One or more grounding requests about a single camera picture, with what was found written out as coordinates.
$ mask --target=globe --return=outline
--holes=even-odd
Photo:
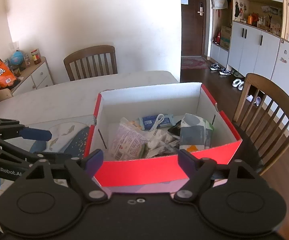
[[[23,54],[20,51],[16,51],[10,58],[12,65],[18,66],[23,62]]]

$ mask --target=screw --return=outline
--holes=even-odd
[[[190,190],[179,190],[177,192],[177,196],[180,198],[191,198],[192,197],[192,192]]]
[[[129,199],[127,201],[127,203],[130,204],[130,205],[135,205],[135,204],[137,204],[137,201],[135,201],[134,199]]]
[[[146,200],[145,200],[144,198],[138,198],[138,199],[137,199],[137,202],[138,202],[138,203],[144,203],[145,201],[146,201]]]
[[[89,197],[90,198],[96,198],[96,199],[99,199],[99,198],[103,198],[105,196],[105,193],[101,190],[93,190],[93,191],[90,191],[89,192]]]

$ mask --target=white tabletop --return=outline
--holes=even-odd
[[[61,83],[0,102],[0,118],[28,125],[90,115],[101,91],[171,83],[178,81],[168,71],[115,74]]]

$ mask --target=barcode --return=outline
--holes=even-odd
[[[122,153],[118,151],[118,153],[117,153],[116,156],[115,156],[115,159],[116,159],[117,161],[119,161],[119,160],[121,159],[121,157],[122,157]]]

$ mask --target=doormat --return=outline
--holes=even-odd
[[[211,62],[204,57],[181,57],[181,69],[205,69],[211,66]]]

